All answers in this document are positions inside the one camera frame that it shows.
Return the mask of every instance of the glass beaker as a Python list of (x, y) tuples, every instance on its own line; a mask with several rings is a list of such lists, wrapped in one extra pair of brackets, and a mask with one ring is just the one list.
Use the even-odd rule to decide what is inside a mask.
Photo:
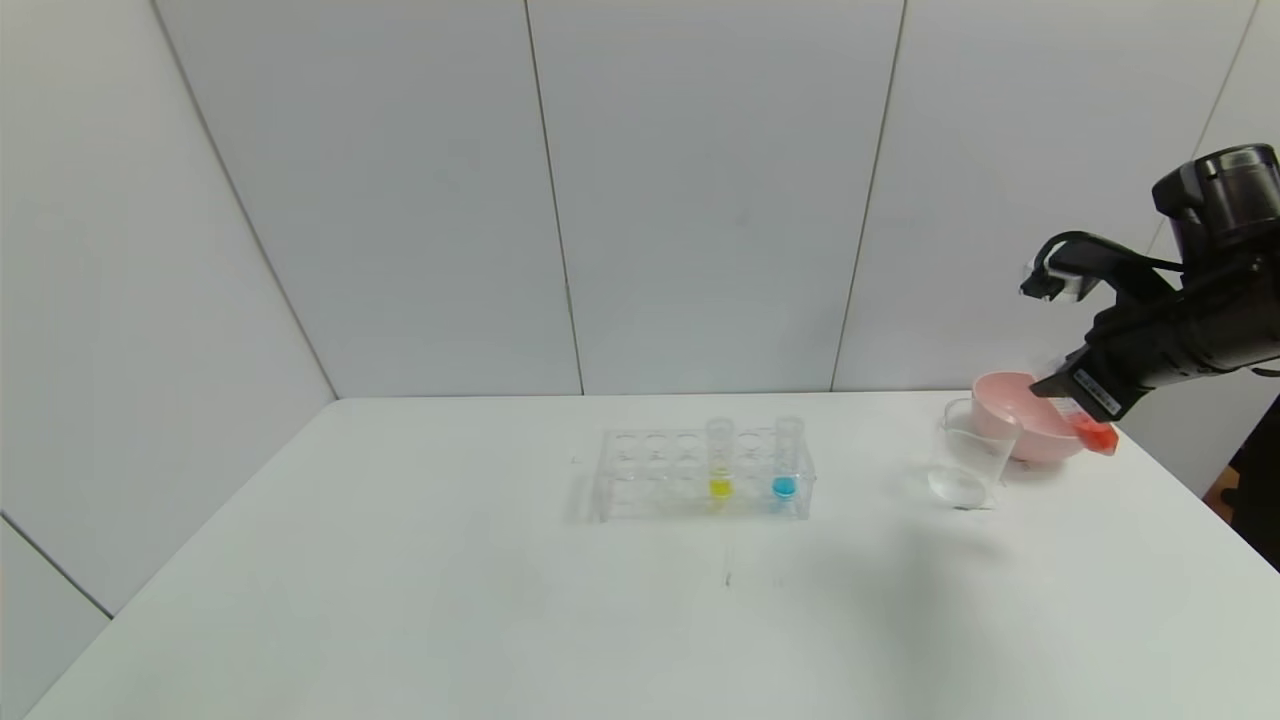
[(954, 507), (991, 507), (992, 491), (1021, 433), (1016, 418), (995, 415), (973, 398), (947, 402), (933, 430), (929, 489)]

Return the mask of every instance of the test tube rack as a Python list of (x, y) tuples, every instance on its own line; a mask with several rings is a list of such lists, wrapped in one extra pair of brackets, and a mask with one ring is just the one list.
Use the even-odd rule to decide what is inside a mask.
[[(705, 429), (605, 430), (595, 474), (594, 506), (600, 521), (645, 518), (774, 518), (805, 520), (813, 459), (804, 438), (794, 483), (778, 483), (773, 428), (736, 430), (731, 492), (713, 493)], [(780, 488), (794, 489), (780, 495)]]

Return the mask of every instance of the pink bowl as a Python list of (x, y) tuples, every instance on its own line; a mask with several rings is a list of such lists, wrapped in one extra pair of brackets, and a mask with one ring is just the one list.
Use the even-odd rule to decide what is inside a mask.
[(1014, 457), (1028, 462), (1057, 462), (1084, 446), (1053, 404), (1032, 395), (1029, 373), (987, 373), (973, 382), (974, 425), (980, 434), (996, 436), (1012, 415), (1023, 424)]

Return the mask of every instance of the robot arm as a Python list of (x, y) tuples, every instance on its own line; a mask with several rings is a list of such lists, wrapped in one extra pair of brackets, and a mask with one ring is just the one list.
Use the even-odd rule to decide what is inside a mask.
[[(1116, 302), (1093, 318), (1084, 346), (1032, 386), (1071, 397), (1094, 419), (1124, 416), (1156, 387), (1280, 357), (1280, 169), (1267, 145), (1206, 155), (1152, 188), (1183, 264), (1147, 258), (1085, 232), (1057, 234), (1036, 255), (1023, 295)], [(1181, 273), (1174, 290), (1156, 272)]]

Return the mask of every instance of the test tube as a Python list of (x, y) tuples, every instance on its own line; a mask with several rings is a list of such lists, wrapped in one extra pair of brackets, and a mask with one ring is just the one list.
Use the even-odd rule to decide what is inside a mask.
[(791, 500), (796, 493), (796, 477), (800, 474), (804, 420), (795, 416), (778, 418), (773, 434), (773, 495), (781, 500)]
[(724, 500), (733, 495), (733, 420), (712, 418), (707, 421), (707, 469), (710, 495)]

